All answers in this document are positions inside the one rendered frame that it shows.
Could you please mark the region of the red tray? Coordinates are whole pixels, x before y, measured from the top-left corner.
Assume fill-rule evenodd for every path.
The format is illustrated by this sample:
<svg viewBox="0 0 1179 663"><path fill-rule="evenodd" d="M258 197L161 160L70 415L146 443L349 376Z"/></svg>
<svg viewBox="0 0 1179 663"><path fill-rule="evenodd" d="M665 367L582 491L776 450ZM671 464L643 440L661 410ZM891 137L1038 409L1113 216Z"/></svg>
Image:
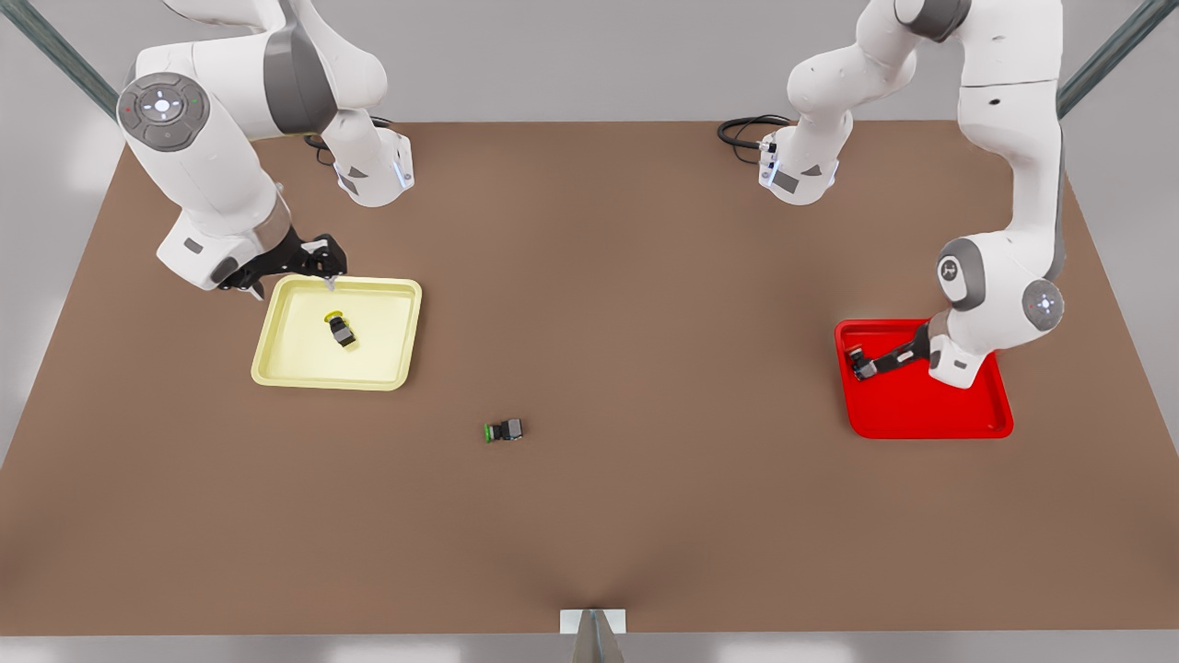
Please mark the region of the red tray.
<svg viewBox="0 0 1179 663"><path fill-rule="evenodd" d="M847 365L847 348L859 344L870 357L911 340L922 320L852 319L835 328L847 415L868 439L1001 439L1013 432L997 359L986 357L968 390L938 382L926 361L859 381Z"/></svg>

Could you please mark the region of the silver frame post with foot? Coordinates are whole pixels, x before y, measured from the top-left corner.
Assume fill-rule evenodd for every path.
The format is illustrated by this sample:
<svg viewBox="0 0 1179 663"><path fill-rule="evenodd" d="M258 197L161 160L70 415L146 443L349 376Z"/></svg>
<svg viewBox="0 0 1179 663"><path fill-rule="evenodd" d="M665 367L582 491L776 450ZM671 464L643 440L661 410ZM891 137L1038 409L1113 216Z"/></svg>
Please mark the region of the silver frame post with foot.
<svg viewBox="0 0 1179 663"><path fill-rule="evenodd" d="M571 663L625 663L617 634L627 634L625 609L560 611L560 634L575 634Z"/></svg>

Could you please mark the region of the yellow tray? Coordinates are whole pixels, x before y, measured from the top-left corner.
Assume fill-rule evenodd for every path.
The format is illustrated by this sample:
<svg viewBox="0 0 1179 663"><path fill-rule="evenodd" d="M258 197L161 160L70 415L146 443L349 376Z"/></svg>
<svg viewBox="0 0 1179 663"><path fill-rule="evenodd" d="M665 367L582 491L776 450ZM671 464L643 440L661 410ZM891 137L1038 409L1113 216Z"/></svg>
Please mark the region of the yellow tray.
<svg viewBox="0 0 1179 663"><path fill-rule="evenodd" d="M413 280L342 276L328 291L317 277L283 277L253 353L253 382L396 390L408 378L423 296ZM324 316L336 310L350 323L357 344L344 348L332 339Z"/></svg>

